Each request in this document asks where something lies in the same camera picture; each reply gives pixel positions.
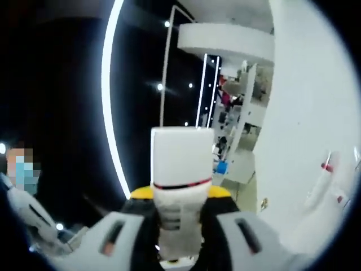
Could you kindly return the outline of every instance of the red stripe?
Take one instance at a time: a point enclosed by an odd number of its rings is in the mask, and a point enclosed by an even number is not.
[[[194,187],[194,186],[197,186],[197,185],[202,185],[202,184],[207,183],[207,182],[209,182],[211,180],[212,180],[212,177],[209,177],[208,179],[201,180],[201,181],[198,181],[198,182],[188,183],[186,185],[160,186],[160,185],[157,185],[156,183],[153,183],[153,185],[158,189],[181,189],[181,188],[187,188],[187,187]]]

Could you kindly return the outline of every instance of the led light strip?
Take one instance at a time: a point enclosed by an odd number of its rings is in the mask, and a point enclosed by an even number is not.
[[[204,88],[204,79],[205,79],[205,68],[207,66],[207,56],[208,56],[207,54],[204,54],[201,90],[200,90],[200,93],[199,93],[198,110],[197,110],[197,118],[196,118],[196,128],[198,127],[199,115],[200,115],[200,112],[201,112],[201,104],[202,104],[202,96],[203,96],[203,88]]]
[[[218,78],[218,71],[219,71],[219,56],[217,57],[217,64],[215,65],[215,76],[214,76],[214,83],[213,83],[213,94],[212,94],[212,99],[210,100],[210,110],[209,110],[209,114],[208,114],[208,122],[207,122],[207,128],[209,128],[209,124],[210,124],[210,118],[212,116],[212,109],[213,109],[213,99],[214,99],[214,95],[215,95],[215,89],[217,87],[217,78]]]
[[[111,110],[111,90],[110,90],[110,71],[111,71],[113,39],[114,39],[119,13],[122,8],[123,2],[124,0],[114,1],[114,5],[107,25],[107,30],[105,32],[103,56],[102,56],[102,105],[103,105],[105,132],[107,133],[107,139],[112,155],[113,164],[117,172],[117,176],[120,185],[122,186],[123,192],[126,198],[129,199],[130,191],[128,188],[128,184],[125,180],[122,165],[120,163],[119,153],[117,151],[117,145],[114,135],[112,110]]]

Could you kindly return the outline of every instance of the white ceiling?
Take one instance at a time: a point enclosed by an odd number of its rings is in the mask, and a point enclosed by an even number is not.
[[[201,23],[239,24],[270,33],[268,0],[178,0]]]

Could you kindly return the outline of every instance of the red object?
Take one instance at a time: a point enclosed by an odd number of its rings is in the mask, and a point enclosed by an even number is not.
[[[226,93],[225,91],[223,91],[223,94],[222,94],[222,103],[225,105],[225,106],[228,106],[229,102],[231,100],[231,96]]]
[[[224,79],[223,75],[221,75],[221,76],[219,77],[219,85],[220,85],[220,86],[223,86],[223,84],[224,84],[226,81],[227,81],[227,80]]]
[[[321,164],[321,167],[322,167],[323,169],[327,170],[328,172],[333,173],[333,167],[332,167],[330,164],[322,163],[322,164]]]
[[[154,187],[158,188],[158,189],[163,189],[163,190],[171,190],[171,189],[182,189],[182,188],[187,188],[187,187],[193,187],[193,186],[197,186],[197,185],[202,185],[204,183],[210,182],[212,180],[212,177],[205,179],[205,180],[201,180],[199,182],[192,182],[192,183],[188,183],[187,185],[176,185],[176,186],[160,186],[157,185],[155,183],[153,183]]]

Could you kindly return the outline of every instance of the white pillar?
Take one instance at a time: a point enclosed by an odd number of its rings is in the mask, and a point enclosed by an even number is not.
[[[255,79],[256,79],[256,69],[257,69],[257,65],[255,64],[255,65],[253,65],[253,67],[248,72],[247,88],[246,88],[246,93],[245,93],[245,97],[244,97],[244,100],[243,100],[243,106],[242,106],[242,109],[241,109],[239,122],[237,124],[237,131],[236,131],[235,136],[233,138],[230,151],[229,151],[229,153],[227,155],[227,161],[232,160],[232,157],[233,157],[233,155],[234,155],[234,153],[235,153],[235,151],[237,149],[239,140],[241,139],[242,131],[244,129],[246,119],[248,117],[250,100],[252,98],[254,82],[255,82]]]

